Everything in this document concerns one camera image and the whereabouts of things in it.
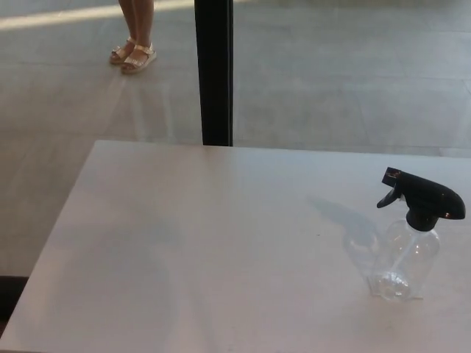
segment bottle cap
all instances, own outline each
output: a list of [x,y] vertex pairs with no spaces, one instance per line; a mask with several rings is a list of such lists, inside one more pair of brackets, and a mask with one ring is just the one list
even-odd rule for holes
[[387,168],[383,184],[392,187],[392,190],[378,202],[378,208],[386,207],[404,197],[409,207],[406,220],[420,232],[432,230],[439,218],[463,219],[466,215],[461,197],[436,182],[399,169]]

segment concrete floor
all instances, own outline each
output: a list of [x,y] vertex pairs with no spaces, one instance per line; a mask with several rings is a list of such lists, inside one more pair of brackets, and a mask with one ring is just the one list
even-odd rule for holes
[[[122,77],[116,0],[0,0],[0,274],[29,275],[96,139],[200,143],[191,1]],[[471,1],[235,5],[239,146],[471,157]]]

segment spray bottle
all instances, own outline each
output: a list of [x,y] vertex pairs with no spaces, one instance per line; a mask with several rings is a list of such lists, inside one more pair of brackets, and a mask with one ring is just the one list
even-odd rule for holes
[[400,199],[406,201],[406,218],[387,230],[369,278],[373,294],[403,302],[420,297],[420,290],[440,249],[433,229],[439,218],[463,219],[466,209],[461,197],[451,189],[388,168],[383,184],[392,187],[378,208]]

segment gold sandal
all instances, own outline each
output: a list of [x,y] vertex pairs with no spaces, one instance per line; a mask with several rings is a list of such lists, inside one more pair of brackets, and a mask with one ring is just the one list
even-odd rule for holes
[[157,58],[157,53],[154,50],[154,46],[151,44],[149,48],[145,46],[135,46],[134,50],[140,50],[144,54],[147,55],[147,57],[142,57],[141,59],[133,59],[131,57],[127,57],[126,60],[124,61],[122,67],[121,67],[121,72],[125,75],[131,75],[131,74],[136,74],[138,72],[141,72],[144,70],[152,61],[154,61]]
[[[128,43],[134,44],[134,46],[137,44],[134,39],[131,37],[127,38],[126,40]],[[131,53],[126,53],[124,48],[117,46],[111,51],[110,55],[110,64],[111,65],[122,65],[126,58],[131,55]]]

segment tabletop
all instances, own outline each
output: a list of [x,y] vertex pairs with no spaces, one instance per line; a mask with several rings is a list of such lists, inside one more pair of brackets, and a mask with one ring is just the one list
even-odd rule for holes
[[0,340],[32,352],[468,352],[470,221],[423,300],[369,295],[388,166],[470,204],[471,160],[99,141]]

